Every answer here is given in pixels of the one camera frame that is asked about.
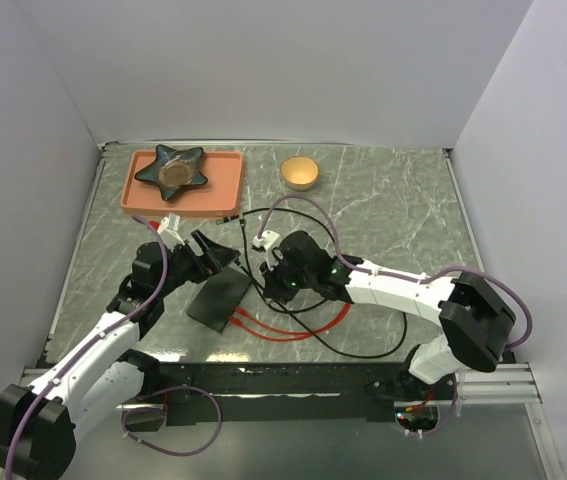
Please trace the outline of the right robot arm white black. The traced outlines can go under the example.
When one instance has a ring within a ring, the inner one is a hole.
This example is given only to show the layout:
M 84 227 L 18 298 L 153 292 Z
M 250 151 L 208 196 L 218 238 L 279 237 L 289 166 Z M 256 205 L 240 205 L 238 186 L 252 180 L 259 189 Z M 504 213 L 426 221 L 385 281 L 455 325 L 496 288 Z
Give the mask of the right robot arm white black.
M 260 272 L 269 299 L 287 303 L 308 289 L 325 300 L 387 307 L 440 327 L 438 337 L 410 351 L 392 380 L 394 389 L 411 398 L 426 396 L 439 380 L 464 368 L 495 371 L 515 323 L 513 311 L 474 271 L 430 280 L 330 255 L 305 231 L 282 237 L 266 230 L 252 247 L 266 256 Z

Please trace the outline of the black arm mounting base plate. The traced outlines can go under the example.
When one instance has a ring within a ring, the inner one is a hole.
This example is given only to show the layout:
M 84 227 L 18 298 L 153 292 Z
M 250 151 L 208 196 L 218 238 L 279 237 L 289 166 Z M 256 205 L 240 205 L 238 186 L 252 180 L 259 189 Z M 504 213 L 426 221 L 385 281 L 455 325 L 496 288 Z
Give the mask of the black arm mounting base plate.
M 126 402 L 167 408 L 166 424 L 215 422 L 217 411 L 199 391 L 210 393 L 225 422 L 341 420 L 392 422 L 395 405 L 453 398 L 450 375 L 432 386 L 402 391 L 394 383 L 396 362 L 162 363 L 147 387 Z

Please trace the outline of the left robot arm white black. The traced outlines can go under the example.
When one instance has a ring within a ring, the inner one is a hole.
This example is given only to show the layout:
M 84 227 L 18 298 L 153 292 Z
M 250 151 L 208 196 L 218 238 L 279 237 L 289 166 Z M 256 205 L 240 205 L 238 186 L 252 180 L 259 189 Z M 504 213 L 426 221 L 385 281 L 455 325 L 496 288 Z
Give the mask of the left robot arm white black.
M 60 478 L 79 443 L 119 404 L 153 400 L 160 363 L 135 346 L 163 314 L 164 297 L 239 256 L 198 230 L 192 237 L 200 254 L 166 227 L 155 236 L 137 249 L 130 274 L 88 335 L 42 376 L 0 394 L 0 467 L 8 478 Z

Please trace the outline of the black network switch box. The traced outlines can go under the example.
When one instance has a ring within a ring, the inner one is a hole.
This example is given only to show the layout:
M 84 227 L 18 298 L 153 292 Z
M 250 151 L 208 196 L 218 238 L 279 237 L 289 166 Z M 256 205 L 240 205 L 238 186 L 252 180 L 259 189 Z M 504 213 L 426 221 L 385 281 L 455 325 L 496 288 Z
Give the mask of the black network switch box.
M 186 315 L 201 325 L 222 333 L 250 285 L 247 275 L 228 267 L 205 282 L 186 309 Z

